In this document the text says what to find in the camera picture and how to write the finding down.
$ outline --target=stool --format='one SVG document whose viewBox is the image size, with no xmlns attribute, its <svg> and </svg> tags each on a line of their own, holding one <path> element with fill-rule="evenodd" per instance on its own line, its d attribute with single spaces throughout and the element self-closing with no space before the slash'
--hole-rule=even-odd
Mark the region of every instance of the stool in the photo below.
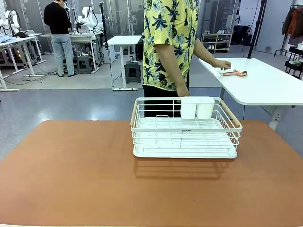
<svg viewBox="0 0 303 227">
<path fill-rule="evenodd" d="M 141 83 L 141 70 L 139 63 L 127 61 L 125 67 L 125 79 L 128 84 L 130 80 L 136 80 Z"/>
<path fill-rule="evenodd" d="M 77 68 L 78 68 L 78 74 L 81 74 L 83 72 L 87 74 L 91 74 L 92 66 L 89 62 L 89 57 L 88 56 L 77 57 Z"/>
</svg>

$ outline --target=white cup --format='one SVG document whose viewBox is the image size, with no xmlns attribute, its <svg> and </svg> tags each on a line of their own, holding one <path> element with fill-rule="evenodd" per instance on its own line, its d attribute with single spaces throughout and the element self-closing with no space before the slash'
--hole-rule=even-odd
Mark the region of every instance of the white cup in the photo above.
<svg viewBox="0 0 303 227">
<path fill-rule="evenodd" d="M 211 97 L 199 97 L 197 117 L 200 120 L 209 120 L 212 118 L 214 110 L 214 99 Z"/>
<path fill-rule="evenodd" d="M 193 120 L 196 117 L 197 103 L 193 97 L 181 98 L 181 117 L 184 120 Z"/>
</svg>

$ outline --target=black jacket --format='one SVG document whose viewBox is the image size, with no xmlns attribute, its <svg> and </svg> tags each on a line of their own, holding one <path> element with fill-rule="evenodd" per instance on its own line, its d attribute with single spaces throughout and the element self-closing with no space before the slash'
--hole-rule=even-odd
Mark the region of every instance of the black jacket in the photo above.
<svg viewBox="0 0 303 227">
<path fill-rule="evenodd" d="M 44 22 L 50 27 L 53 35 L 68 34 L 68 29 L 71 27 L 65 9 L 55 2 L 46 6 Z"/>
</svg>

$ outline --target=workbench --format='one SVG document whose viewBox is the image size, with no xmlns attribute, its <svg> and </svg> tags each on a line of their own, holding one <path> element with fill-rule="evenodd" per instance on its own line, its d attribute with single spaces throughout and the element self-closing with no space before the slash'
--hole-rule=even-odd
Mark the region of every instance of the workbench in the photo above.
<svg viewBox="0 0 303 227">
<path fill-rule="evenodd" d="M 23 70 L 18 70 L 17 68 L 17 65 L 16 65 L 16 62 L 15 62 L 15 58 L 13 56 L 13 53 L 11 51 L 11 48 L 13 47 L 17 47 L 18 50 L 20 52 L 23 52 L 22 51 L 22 47 L 24 49 L 24 52 L 25 52 L 25 56 L 26 56 L 26 60 L 24 60 L 25 62 L 28 63 L 29 65 L 29 68 L 30 68 L 30 71 L 31 71 L 31 74 L 30 75 L 25 75 L 25 77 L 44 77 L 44 75 L 35 75 L 35 72 L 34 72 L 34 69 L 33 69 L 33 66 L 32 66 L 32 63 L 31 63 L 31 57 L 30 57 L 30 54 L 29 54 L 29 51 L 28 51 L 28 47 L 27 47 L 27 42 L 28 41 L 35 41 L 36 43 L 36 46 L 37 46 L 37 49 L 38 49 L 38 52 L 39 52 L 39 56 L 40 56 L 40 61 L 37 61 L 37 64 L 39 63 L 43 63 L 45 62 L 44 60 L 42 60 L 42 56 L 41 56 L 41 52 L 40 52 L 40 49 L 39 49 L 39 46 L 38 46 L 38 43 L 37 43 L 37 35 L 39 34 L 28 34 L 29 37 L 26 37 L 26 38 L 18 38 L 16 39 L 15 41 L 11 41 L 11 42 L 6 42 L 6 43 L 1 43 L 0 44 L 0 49 L 2 50 L 6 50 L 8 49 L 9 50 L 9 53 L 10 53 L 10 57 L 11 59 L 13 60 L 13 63 L 14 63 L 14 66 L 15 66 L 15 72 L 10 74 L 10 75 L 7 75 L 7 76 L 3 76 L 1 71 L 0 71 L 0 91 L 19 91 L 19 89 L 8 89 L 7 86 L 6 86 L 6 83 L 5 83 L 5 78 L 11 76 L 11 75 L 14 75 L 18 72 L 21 72 Z"/>
<path fill-rule="evenodd" d="M 133 156 L 128 121 L 46 121 L 0 161 L 0 223 L 303 226 L 303 159 L 242 126 L 236 159 L 169 159 Z"/>
<path fill-rule="evenodd" d="M 93 58 L 93 67 L 94 70 L 92 71 L 92 74 L 96 73 L 99 70 L 99 66 L 97 65 L 97 61 L 99 61 L 99 64 L 101 64 L 101 56 L 100 56 L 100 51 L 99 51 L 99 40 L 96 38 L 96 35 L 98 34 L 93 34 L 93 33 L 84 33 L 84 34 L 79 34 L 79 35 L 70 35 L 71 37 L 71 43 L 77 45 L 78 43 L 89 43 L 92 52 L 92 58 Z M 45 37 L 50 39 L 52 45 L 52 34 L 47 34 L 47 35 L 41 35 L 41 37 Z"/>
<path fill-rule="evenodd" d="M 135 46 L 142 39 L 141 35 L 116 35 L 108 41 L 109 46 L 120 46 L 120 59 L 121 59 L 121 75 L 123 81 L 123 88 L 126 88 L 126 77 L 125 77 L 125 67 L 124 67 L 124 54 L 123 47 L 127 46 L 128 56 L 131 54 L 130 46 Z"/>
<path fill-rule="evenodd" d="M 227 91 L 241 105 L 262 106 L 272 115 L 269 124 L 272 129 L 276 129 L 287 108 L 303 105 L 303 81 L 255 58 L 218 58 L 218 60 L 231 62 L 232 69 L 227 71 L 236 69 L 248 72 L 245 77 L 223 76 L 220 69 L 213 68 L 200 60 L 221 84 L 220 98 L 223 99 Z"/>
</svg>

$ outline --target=wooden handle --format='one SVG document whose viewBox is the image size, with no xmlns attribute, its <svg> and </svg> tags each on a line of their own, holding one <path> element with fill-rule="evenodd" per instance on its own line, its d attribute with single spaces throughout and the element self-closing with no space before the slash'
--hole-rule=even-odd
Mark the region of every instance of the wooden handle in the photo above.
<svg viewBox="0 0 303 227">
<path fill-rule="evenodd" d="M 131 119 L 131 127 L 134 127 L 134 119 L 136 117 L 137 108 L 138 108 L 138 100 L 136 100 L 134 103 L 134 109 L 133 109 L 133 114 L 132 114 L 132 119 Z"/>
<path fill-rule="evenodd" d="M 224 110 L 229 114 L 229 116 L 233 119 L 233 121 L 236 123 L 236 125 L 239 127 L 241 125 L 240 121 L 237 119 L 237 117 L 232 113 L 230 108 L 225 104 L 223 100 L 220 100 L 221 106 L 224 108 Z"/>
</svg>

